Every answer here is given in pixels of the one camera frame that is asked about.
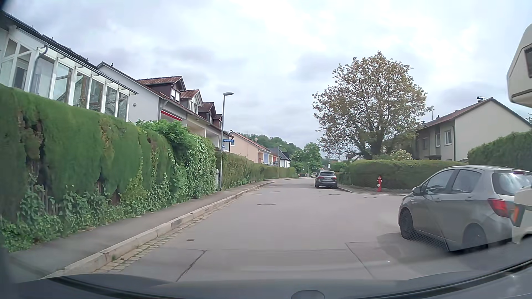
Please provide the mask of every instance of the car wheel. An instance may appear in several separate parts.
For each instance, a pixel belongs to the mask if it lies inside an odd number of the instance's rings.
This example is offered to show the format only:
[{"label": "car wheel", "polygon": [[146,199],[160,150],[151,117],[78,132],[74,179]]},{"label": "car wheel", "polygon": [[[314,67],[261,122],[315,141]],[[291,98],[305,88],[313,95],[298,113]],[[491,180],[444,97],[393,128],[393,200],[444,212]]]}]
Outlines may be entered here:
[{"label": "car wheel", "polygon": [[412,220],[412,214],[410,211],[405,209],[401,211],[401,216],[399,218],[400,224],[399,228],[401,230],[401,237],[404,239],[410,240],[414,237],[414,221]]},{"label": "car wheel", "polygon": [[470,225],[465,229],[462,237],[462,248],[466,253],[488,248],[488,240],[482,227]]}]

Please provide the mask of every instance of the car door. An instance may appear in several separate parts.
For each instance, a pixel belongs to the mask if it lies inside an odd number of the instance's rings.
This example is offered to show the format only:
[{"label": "car door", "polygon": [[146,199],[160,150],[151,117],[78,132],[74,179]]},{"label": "car door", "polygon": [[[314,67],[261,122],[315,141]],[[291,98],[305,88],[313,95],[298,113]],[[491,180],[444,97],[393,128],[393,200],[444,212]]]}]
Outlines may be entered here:
[{"label": "car door", "polygon": [[434,215],[429,210],[429,206],[434,202],[435,198],[439,198],[441,194],[448,193],[450,189],[449,181],[455,172],[456,170],[454,169],[438,172],[421,185],[422,194],[414,196],[411,200],[411,206],[414,207],[411,209],[411,214],[415,229],[438,235],[439,226]]},{"label": "car door", "polygon": [[461,243],[464,228],[471,222],[471,216],[480,203],[473,190],[482,176],[480,171],[460,169],[450,181],[448,192],[432,195],[427,202],[428,210],[438,225],[435,235]]}]

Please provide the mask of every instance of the hedge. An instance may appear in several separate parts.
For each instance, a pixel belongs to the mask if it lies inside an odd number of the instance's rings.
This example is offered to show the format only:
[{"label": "hedge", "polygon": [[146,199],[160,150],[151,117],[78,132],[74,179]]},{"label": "hedge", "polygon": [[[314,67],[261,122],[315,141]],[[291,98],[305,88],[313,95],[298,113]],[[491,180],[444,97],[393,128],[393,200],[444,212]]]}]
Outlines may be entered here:
[{"label": "hedge", "polygon": [[508,166],[532,171],[532,131],[513,132],[471,149],[469,164]]},{"label": "hedge", "polygon": [[0,85],[0,232],[9,251],[215,189],[214,147]]},{"label": "hedge", "polygon": [[381,176],[384,188],[412,189],[437,171],[455,165],[464,163],[439,160],[357,160],[344,169],[339,182],[377,187],[377,179]]},{"label": "hedge", "polygon": [[[220,169],[221,153],[216,153],[216,165]],[[254,163],[246,157],[233,153],[223,153],[222,188],[231,188],[263,179],[296,177],[295,168],[274,167]]]}]

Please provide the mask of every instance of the red awning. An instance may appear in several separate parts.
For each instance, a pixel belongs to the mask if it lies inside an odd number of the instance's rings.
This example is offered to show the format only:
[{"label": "red awning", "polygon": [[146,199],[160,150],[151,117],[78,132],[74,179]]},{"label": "red awning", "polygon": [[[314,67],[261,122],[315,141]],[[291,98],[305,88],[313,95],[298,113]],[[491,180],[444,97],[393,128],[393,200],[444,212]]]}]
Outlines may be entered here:
[{"label": "red awning", "polygon": [[181,119],[181,118],[179,118],[179,117],[173,115],[173,114],[170,113],[170,112],[166,112],[165,110],[161,110],[161,114],[164,114],[164,115],[166,115],[166,116],[168,116],[168,117],[171,117],[171,118],[173,118],[173,119],[175,119],[175,120],[183,120],[183,119]]}]

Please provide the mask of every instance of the car window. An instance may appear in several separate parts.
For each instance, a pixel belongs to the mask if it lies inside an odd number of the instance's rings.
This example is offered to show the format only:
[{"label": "car window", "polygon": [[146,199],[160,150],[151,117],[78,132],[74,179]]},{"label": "car window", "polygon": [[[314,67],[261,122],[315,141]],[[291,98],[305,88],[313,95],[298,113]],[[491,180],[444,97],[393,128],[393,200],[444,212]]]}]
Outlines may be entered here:
[{"label": "car window", "polygon": [[495,193],[514,196],[524,187],[532,185],[532,175],[529,173],[496,172],[492,174]]},{"label": "car window", "polygon": [[482,176],[481,173],[472,170],[460,170],[453,183],[451,193],[471,193]]},{"label": "car window", "polygon": [[447,183],[449,182],[449,179],[451,178],[451,175],[453,174],[453,172],[454,172],[454,169],[446,170],[430,178],[430,180],[427,183],[427,187],[425,188],[425,191],[427,192],[427,194],[444,193],[445,187],[447,186]]}]

